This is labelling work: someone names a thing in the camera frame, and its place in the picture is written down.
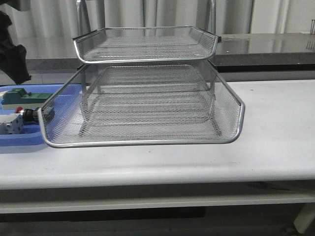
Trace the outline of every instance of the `white curtain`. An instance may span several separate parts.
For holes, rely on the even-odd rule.
[[[30,2],[29,11],[0,6],[13,22],[9,28],[12,37],[77,36],[76,0]],[[207,0],[87,0],[92,29],[183,25],[203,28],[206,4]],[[217,0],[217,34],[308,31],[314,9],[315,0]]]
[[[183,26],[203,27],[206,0],[104,0],[106,27]],[[99,29],[97,1],[88,0],[92,29]],[[30,11],[4,4],[0,10],[13,22],[12,37],[76,37],[75,0],[31,0]]]

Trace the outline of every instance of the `silver metal frame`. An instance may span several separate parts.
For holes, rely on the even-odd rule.
[[[71,81],[81,74],[84,70],[86,70],[90,65],[84,65],[79,71],[77,71],[65,84],[62,88],[60,88],[57,92],[54,93],[50,99],[48,99],[43,105],[45,106],[51,99],[55,98],[59,91],[61,91],[64,87],[69,85]],[[231,87],[225,82],[225,80],[217,73],[218,78],[221,80],[221,82],[226,86],[226,88],[229,90],[229,92],[235,96],[235,98],[240,103],[240,113],[239,113],[239,119],[238,119],[238,125],[237,125],[237,132],[235,136],[231,139],[227,140],[150,140],[150,141],[106,141],[106,142],[90,142],[90,143],[65,143],[65,144],[55,144],[50,142],[47,139],[46,136],[46,129],[44,125],[44,120],[42,118],[42,109],[39,108],[38,110],[38,118],[39,118],[39,124],[40,124],[40,130],[43,136],[44,141],[53,148],[79,148],[79,147],[110,147],[110,146],[136,146],[136,145],[186,145],[186,144],[228,144],[233,141],[235,141],[241,134],[242,127],[243,127],[243,121],[244,121],[244,114],[245,114],[245,104],[240,99],[240,97],[231,89]]]
[[[88,8],[87,8],[87,3],[85,0],[76,0],[77,4],[77,17],[78,17],[78,35],[83,34],[83,17],[82,14],[84,15],[86,26],[87,26],[87,31],[91,32],[91,25],[90,25],[90,20],[89,20],[89,13],[88,13]]]
[[[206,7],[206,17],[205,17],[205,24],[204,30],[210,31],[211,33],[216,34],[217,31],[217,1],[216,0],[207,0],[207,7]]]
[[[196,28],[196,27],[192,27],[192,26],[166,26],[166,27],[131,27],[131,28],[103,28],[100,30],[96,30],[96,31],[92,31],[90,33],[87,33],[85,35],[79,36],[77,38],[74,38],[74,48],[75,48],[75,52],[77,54],[77,57],[79,58],[80,61],[82,61],[84,64],[104,64],[104,63],[125,63],[125,62],[146,62],[146,61],[174,61],[174,60],[192,60],[192,58],[162,58],[162,59],[129,59],[129,60],[100,60],[100,61],[86,61],[84,60],[79,53],[78,50],[78,46],[77,43],[89,38],[95,34],[98,34],[101,30],[137,30],[137,29],[175,29],[175,28],[187,28],[190,27],[194,30],[197,30],[203,34],[211,34],[212,36],[215,37],[214,39],[214,46],[213,46],[213,50],[212,53],[210,55],[207,55],[205,57],[200,57],[200,58],[193,58],[193,60],[199,60],[199,59],[209,59],[211,58],[215,53],[216,53],[216,49],[217,49],[217,44],[218,44],[218,36],[211,33],[211,32],[207,32],[203,29],[200,28]]]

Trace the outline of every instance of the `blue plastic tray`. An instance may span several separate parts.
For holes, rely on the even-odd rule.
[[[27,92],[55,93],[62,85],[15,85],[0,87],[0,92],[14,88],[24,88]],[[3,110],[0,99],[0,115],[14,113],[14,110]],[[25,146],[44,143],[38,124],[24,124],[21,134],[0,135],[0,146]]]

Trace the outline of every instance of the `floor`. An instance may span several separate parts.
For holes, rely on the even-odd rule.
[[[0,215],[3,236],[281,236],[301,204]],[[304,234],[313,236],[313,224]]]

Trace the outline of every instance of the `mesh panel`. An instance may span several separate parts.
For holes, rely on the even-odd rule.
[[[211,57],[216,36],[193,27],[102,29],[75,40],[85,62]]]
[[[225,143],[237,133],[241,103],[207,61],[87,67],[42,107],[53,144]],[[82,92],[85,74],[94,82]]]

